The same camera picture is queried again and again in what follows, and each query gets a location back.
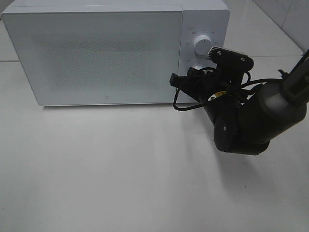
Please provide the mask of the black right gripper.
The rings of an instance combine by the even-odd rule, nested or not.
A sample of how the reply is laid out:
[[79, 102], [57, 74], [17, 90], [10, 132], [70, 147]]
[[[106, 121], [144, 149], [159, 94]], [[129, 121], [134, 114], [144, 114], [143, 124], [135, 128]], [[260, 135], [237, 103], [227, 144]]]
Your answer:
[[203, 103], [217, 92], [228, 91], [232, 87], [241, 84], [232, 84], [230, 80], [224, 80], [217, 70], [204, 70], [190, 67], [187, 76], [171, 74], [169, 83], [199, 103]]

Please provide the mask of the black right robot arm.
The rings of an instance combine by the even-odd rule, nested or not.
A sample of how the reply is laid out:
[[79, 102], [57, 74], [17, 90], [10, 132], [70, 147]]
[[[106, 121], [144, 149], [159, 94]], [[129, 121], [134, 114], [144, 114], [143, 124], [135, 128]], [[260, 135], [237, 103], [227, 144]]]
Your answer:
[[172, 74], [170, 85], [204, 108], [214, 126], [214, 143], [227, 153], [258, 155], [270, 141], [302, 121], [309, 101], [309, 55], [305, 53], [281, 78], [247, 79], [249, 56], [221, 47], [208, 53], [216, 67]]

